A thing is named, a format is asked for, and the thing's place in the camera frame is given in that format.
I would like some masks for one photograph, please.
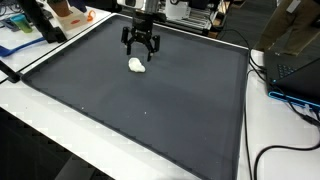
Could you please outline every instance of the white table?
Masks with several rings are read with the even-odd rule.
[[[45,6],[45,9],[52,11],[48,7],[48,5]],[[94,10],[96,12],[96,17],[93,19],[93,21],[88,22],[86,25],[72,29],[70,31],[66,31],[65,35],[68,40],[72,39],[83,30],[91,27],[93,24],[108,17],[111,14],[110,12],[107,12],[107,11],[102,11],[99,9],[88,7],[88,11],[86,12],[86,15],[90,10]],[[59,23],[55,19],[51,19],[50,22],[54,27],[59,26]],[[11,32],[11,30],[9,30],[8,28],[0,29],[0,45],[9,49],[18,47],[24,43],[38,39],[40,37],[42,37],[42,35],[35,27],[33,27],[33,32],[29,34],[25,34],[22,31]],[[22,49],[11,56],[8,56],[5,58],[0,57],[0,60],[3,61],[6,65],[8,65],[11,69],[17,72],[22,68],[24,68],[25,66],[29,65],[30,63],[32,63],[33,61],[37,60],[39,57],[43,56],[44,54],[59,47],[60,45],[62,44],[59,44],[57,42],[48,44],[46,41],[43,41],[35,45],[29,46],[25,49]],[[0,71],[0,82],[6,78],[7,78],[7,75],[5,75],[3,72]]]
[[[53,54],[54,52],[41,58],[22,73]],[[261,63],[262,53],[253,51],[252,55]],[[116,180],[198,179],[141,145],[22,82],[4,82],[0,85],[0,94],[0,106],[3,109]],[[253,157],[265,146],[281,144],[308,147],[318,141],[316,128],[300,120],[284,103],[268,98],[264,84],[255,74],[251,74],[248,81],[247,104],[252,163]],[[243,142],[242,138],[238,180],[249,179]],[[275,150],[263,156],[259,166],[259,180],[318,180],[319,168],[320,150]]]

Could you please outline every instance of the orange object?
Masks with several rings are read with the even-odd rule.
[[[94,10],[90,10],[89,14],[88,14],[88,18],[87,21],[92,21],[94,18],[96,17],[96,12],[94,12]]]

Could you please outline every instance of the gray floor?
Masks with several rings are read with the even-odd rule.
[[[231,9],[227,19],[227,29],[238,30],[252,47],[258,42],[260,34],[275,8],[275,0],[247,0],[240,9]],[[279,52],[286,43],[288,36],[289,33],[279,39],[273,47],[273,50]],[[227,32],[223,37],[223,41],[245,46],[242,38],[234,32]],[[318,37],[301,54],[308,55],[310,58],[319,58],[319,49],[320,38]]]

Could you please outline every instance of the laptop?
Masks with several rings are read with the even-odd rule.
[[[305,56],[293,57],[264,53],[267,69],[267,91],[274,99],[305,107],[320,108],[320,58],[309,60]]]

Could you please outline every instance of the black mat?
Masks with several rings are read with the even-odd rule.
[[[133,45],[137,74],[120,43],[130,22],[112,17],[23,81],[202,179],[236,179],[247,51],[155,26],[151,62]]]

